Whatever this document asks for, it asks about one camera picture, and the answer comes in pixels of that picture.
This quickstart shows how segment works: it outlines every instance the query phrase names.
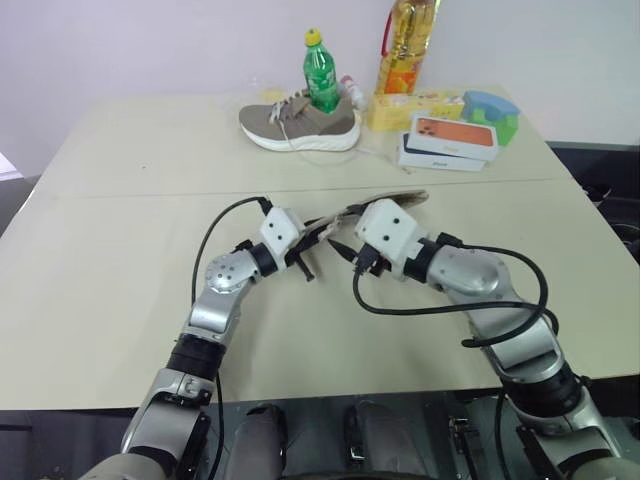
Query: product box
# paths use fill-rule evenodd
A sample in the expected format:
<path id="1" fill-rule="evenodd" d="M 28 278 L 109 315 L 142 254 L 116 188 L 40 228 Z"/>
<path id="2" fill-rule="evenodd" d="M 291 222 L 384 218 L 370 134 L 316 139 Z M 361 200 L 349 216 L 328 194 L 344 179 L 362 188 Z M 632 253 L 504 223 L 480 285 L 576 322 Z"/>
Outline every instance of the product box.
<path id="1" fill-rule="evenodd" d="M 416 114 L 407 147 L 490 162 L 500 152 L 496 129 Z"/>
<path id="2" fill-rule="evenodd" d="M 439 170 L 465 170 L 478 172 L 486 162 L 472 158 L 455 157 L 442 153 L 424 152 L 407 147 L 409 132 L 402 132 L 398 141 L 398 164 L 405 167 L 435 168 Z"/>
<path id="3" fill-rule="evenodd" d="M 457 120 L 464 108 L 462 90 L 418 90 L 412 94 L 374 95 L 369 104 L 371 130 L 409 130 L 414 113 Z"/>

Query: orange phone image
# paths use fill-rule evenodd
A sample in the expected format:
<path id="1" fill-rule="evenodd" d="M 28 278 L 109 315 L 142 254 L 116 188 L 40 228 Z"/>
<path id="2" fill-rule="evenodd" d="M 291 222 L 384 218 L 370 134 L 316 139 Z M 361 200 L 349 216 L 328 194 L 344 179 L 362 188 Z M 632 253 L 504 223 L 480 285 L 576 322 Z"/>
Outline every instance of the orange phone image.
<path id="1" fill-rule="evenodd" d="M 494 145 L 491 131 L 480 125 L 451 123 L 421 118 L 416 122 L 416 130 L 419 135 L 442 140 L 453 140 L 487 147 Z"/>

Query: black cable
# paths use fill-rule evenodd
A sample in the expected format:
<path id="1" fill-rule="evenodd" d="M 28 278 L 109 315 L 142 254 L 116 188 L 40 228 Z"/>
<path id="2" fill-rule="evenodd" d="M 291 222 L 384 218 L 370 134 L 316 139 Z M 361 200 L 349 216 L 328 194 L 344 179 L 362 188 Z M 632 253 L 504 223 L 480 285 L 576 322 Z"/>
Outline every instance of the black cable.
<path id="1" fill-rule="evenodd" d="M 362 296 L 360 295 L 360 288 L 359 288 L 359 280 L 360 280 L 360 275 L 362 274 L 362 272 L 364 271 L 363 267 L 366 266 L 368 263 L 371 262 L 372 257 L 372 253 L 370 249 L 369 251 L 363 249 L 361 251 L 365 253 L 365 255 L 368 257 L 366 260 L 364 260 L 362 263 L 356 263 L 356 271 L 355 274 L 353 276 L 353 282 L 352 282 L 352 287 L 353 287 L 353 295 L 356 299 L 356 301 L 358 302 L 358 304 L 364 308 L 365 310 L 367 310 L 368 312 L 371 313 L 375 313 L 378 315 L 400 315 L 400 316 L 406 316 L 406 315 L 435 315 L 435 314 L 441 314 L 441 313 L 453 313 L 453 312 L 468 312 L 471 310 L 484 310 L 484 309 L 488 309 L 488 308 L 524 308 L 527 310 L 533 310 L 532 314 L 529 316 L 529 318 L 523 322 L 520 326 L 504 333 L 501 335 L 497 335 L 495 337 L 490 337 L 490 338 L 484 338 L 484 339 L 465 339 L 462 341 L 462 345 L 464 347 L 467 348 L 477 348 L 477 347 L 487 347 L 490 345 L 494 345 L 496 343 L 500 343 L 500 342 L 504 342 L 506 340 L 509 340 L 511 338 L 514 338 L 518 335 L 520 335 L 521 333 L 527 331 L 529 328 L 531 328 L 537 321 L 538 318 L 540 318 L 540 316 L 544 313 L 550 323 L 551 323 L 551 328 L 554 331 L 555 334 L 558 333 L 559 331 L 559 322 L 558 322 L 558 318 L 555 316 L 555 314 L 549 310 L 548 308 L 546 308 L 546 302 L 549 296 L 549 287 L 547 285 L 547 281 L 544 277 L 544 274 L 542 273 L 542 270 L 540 270 L 540 268 L 528 257 L 522 255 L 521 253 L 518 252 L 514 252 L 511 250 L 507 250 L 507 249 L 503 249 L 503 248 L 497 248 L 497 247 L 482 247 L 482 246 L 475 246 L 475 245 L 462 245 L 462 244 L 458 244 L 456 245 L 458 248 L 465 248 L 465 249 L 477 249 L 477 250 L 486 250 L 489 252 L 494 252 L 494 253 L 501 253 L 503 255 L 509 255 L 512 256 L 514 258 L 517 258 L 518 260 L 524 262 L 529 268 L 531 268 L 531 270 L 534 272 L 536 278 L 538 279 L 538 283 L 540 285 L 540 296 L 538 299 L 538 303 L 537 304 L 531 304 L 531 303 L 526 303 L 526 302 L 508 302 L 508 301 L 494 301 L 494 302 L 481 302 L 481 303 L 466 303 L 466 304 L 462 304 L 462 305 L 447 305 L 447 306 L 443 306 L 443 307 L 426 307 L 426 308 L 410 308 L 410 309 L 395 309 L 395 308 L 379 308 L 379 307 L 374 307 L 371 306 L 369 304 L 367 304 Z"/>
<path id="2" fill-rule="evenodd" d="M 493 421 L 493 436 L 496 443 L 496 453 L 498 455 L 498 463 L 502 469 L 502 475 L 505 480 L 511 480 L 511 474 L 507 468 L 507 461 L 504 458 L 504 450 L 502 449 L 502 406 L 504 404 L 504 390 L 500 390 L 498 402 L 496 403 L 496 414 Z"/>
<path id="3" fill-rule="evenodd" d="M 245 205 L 251 202 L 258 202 L 260 204 L 260 208 L 262 208 L 262 212 L 266 215 L 271 207 L 273 206 L 269 199 L 265 197 L 248 197 L 242 200 L 239 200 L 235 203 L 232 203 L 227 208 L 222 210 L 220 214 L 211 222 L 209 228 L 207 229 L 204 237 L 202 238 L 202 242 L 200 242 L 200 247 L 198 248 L 198 254 L 196 255 L 196 261 L 193 264 L 193 271 L 191 273 L 191 305 L 196 303 L 196 282 L 198 280 L 198 270 L 200 268 L 200 261 L 202 260 L 202 253 L 204 252 L 204 248 L 207 245 L 207 241 L 211 236 L 211 232 L 213 229 L 220 223 L 220 221 L 224 218 L 224 216 L 229 213 L 234 208 L 237 208 L 241 205 Z M 224 409 L 222 406 L 222 382 L 220 381 L 220 374 L 216 374 L 216 390 L 218 396 L 218 448 L 216 449 L 216 456 L 213 461 L 213 465 L 211 466 L 211 470 L 209 471 L 208 480 L 213 480 L 218 472 L 218 467 L 220 466 L 220 460 L 222 458 L 222 450 L 224 448 Z"/>

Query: yellow box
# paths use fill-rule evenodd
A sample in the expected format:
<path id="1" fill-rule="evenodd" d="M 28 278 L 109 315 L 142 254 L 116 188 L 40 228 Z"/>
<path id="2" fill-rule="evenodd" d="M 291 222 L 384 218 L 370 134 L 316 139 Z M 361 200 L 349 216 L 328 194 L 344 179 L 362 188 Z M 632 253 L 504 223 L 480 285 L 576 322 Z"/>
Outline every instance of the yellow box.
<path id="1" fill-rule="evenodd" d="M 369 104 L 369 128 L 409 130 L 414 112 L 458 120 L 464 108 L 463 95 L 464 91 L 461 90 L 418 90 L 412 94 L 374 95 Z"/>

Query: white box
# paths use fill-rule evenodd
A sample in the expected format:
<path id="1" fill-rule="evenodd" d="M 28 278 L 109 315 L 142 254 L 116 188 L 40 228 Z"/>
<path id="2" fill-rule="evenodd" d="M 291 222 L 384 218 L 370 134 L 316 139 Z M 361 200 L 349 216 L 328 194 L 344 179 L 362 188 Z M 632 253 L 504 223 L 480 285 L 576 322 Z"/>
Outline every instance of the white box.
<path id="1" fill-rule="evenodd" d="M 488 162 L 500 151 L 494 127 L 419 114 L 411 122 L 407 147 Z"/>
<path id="2" fill-rule="evenodd" d="M 485 165 L 483 160 L 455 157 L 441 153 L 423 152 L 407 147 L 409 132 L 398 136 L 398 164 L 406 167 L 437 168 L 441 170 L 466 170 L 477 172 Z"/>

